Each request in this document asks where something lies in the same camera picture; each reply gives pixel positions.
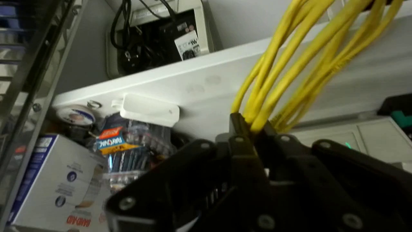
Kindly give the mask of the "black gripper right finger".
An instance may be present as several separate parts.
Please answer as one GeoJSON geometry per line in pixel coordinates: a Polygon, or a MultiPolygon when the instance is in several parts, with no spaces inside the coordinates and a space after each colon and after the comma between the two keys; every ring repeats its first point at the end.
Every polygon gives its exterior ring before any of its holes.
{"type": "Polygon", "coordinates": [[[325,230],[412,232],[412,176],[330,140],[311,146],[268,127],[254,138],[274,182],[289,182],[325,230]]]}

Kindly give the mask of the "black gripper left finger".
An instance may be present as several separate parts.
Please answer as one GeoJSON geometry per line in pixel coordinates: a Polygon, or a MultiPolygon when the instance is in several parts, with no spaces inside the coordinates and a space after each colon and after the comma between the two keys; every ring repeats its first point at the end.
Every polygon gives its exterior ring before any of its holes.
{"type": "Polygon", "coordinates": [[[270,186],[245,120],[193,141],[105,204],[109,232],[262,232],[275,227],[270,186]]]}

